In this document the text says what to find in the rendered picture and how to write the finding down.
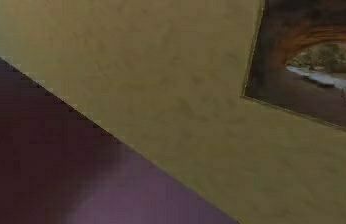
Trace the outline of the dark landscape framed picture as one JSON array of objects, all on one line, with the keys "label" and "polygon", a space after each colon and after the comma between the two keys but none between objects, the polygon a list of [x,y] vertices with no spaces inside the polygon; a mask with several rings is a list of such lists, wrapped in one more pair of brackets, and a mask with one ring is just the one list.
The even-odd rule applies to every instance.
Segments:
[{"label": "dark landscape framed picture", "polygon": [[243,96],[346,130],[346,0],[263,0]]}]

